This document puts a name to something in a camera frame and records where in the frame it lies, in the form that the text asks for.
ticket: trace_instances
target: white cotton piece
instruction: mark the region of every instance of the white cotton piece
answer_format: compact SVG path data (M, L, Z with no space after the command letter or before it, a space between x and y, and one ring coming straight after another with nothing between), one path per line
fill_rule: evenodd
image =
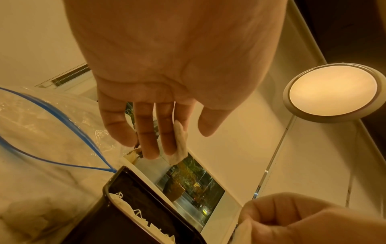
M70 223L76 212L69 202L44 197L12 203L1 218L8 227L35 240Z
M133 210L132 207L122 199L122 193L112 194L110 196L117 206L119 206L125 213L136 218L136 220L142 225L143 228L147 229L154 236L156 236L162 244L176 244L176 240L174 236L169 237L168 235L161 232L161 229L158 229L155 225L146 221L146 219L142 218L141 211L139 209Z
M252 244L252 223L250 219L245 220L237 227L231 244Z
M188 156L188 149L186 147L186 140L188 139L188 133L184 131L182 124L176 120L174 121L174 137L176 139L177 151L171 155L166 156L170 165L176 165Z

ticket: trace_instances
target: cotton ball in bag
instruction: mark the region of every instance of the cotton ball in bag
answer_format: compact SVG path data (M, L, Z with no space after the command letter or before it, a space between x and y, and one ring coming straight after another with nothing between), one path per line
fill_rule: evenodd
M252 244L252 223L250 219L246 219L237 227L231 244Z
M76 212L70 202L44 197L11 203L1 218L8 227L35 240L70 223Z

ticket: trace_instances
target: dark ceiling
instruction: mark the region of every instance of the dark ceiling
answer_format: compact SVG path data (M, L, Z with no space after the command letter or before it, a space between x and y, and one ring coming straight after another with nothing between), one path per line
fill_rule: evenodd
M386 0L295 0L328 63L386 75ZM362 119L386 158L386 104Z

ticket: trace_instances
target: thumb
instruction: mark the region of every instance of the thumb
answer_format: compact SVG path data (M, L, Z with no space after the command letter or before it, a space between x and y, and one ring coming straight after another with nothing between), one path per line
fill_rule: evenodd
M258 244L296 244L291 231L287 227L267 226L252 222L252 243Z
M198 129L203 136L210 136L219 128L232 110L213 110L204 107L198 119Z

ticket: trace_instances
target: lamp rim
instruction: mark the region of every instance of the lamp rim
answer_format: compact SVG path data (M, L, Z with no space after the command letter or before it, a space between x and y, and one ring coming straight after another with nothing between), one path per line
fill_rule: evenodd
M310 113L306 113L299 108L297 108L290 99L290 91L293 84L302 76L304 76L307 73L310 73L314 70L330 67L330 66L350 66L354 68L362 69L366 72L368 72L371 76L374 77L376 83L377 83L377 91L374 95L374 97L369 101L366 105L363 107L341 115L329 115L329 116L323 116L323 115L314 115ZM307 71L304 71L303 73L297 75L295 78L293 78L288 85L285 87L283 92L283 102L285 107L294 115L296 115L299 118L318 122L318 123L338 123L338 122L345 122L345 121L351 121L355 119L360 119L362 117L365 117L378 108L380 108L385 102L386 102L386 77L379 71L367 67L364 65L359 64L352 64L352 63L334 63L334 64L325 64L318 67L314 67L312 69L309 69Z

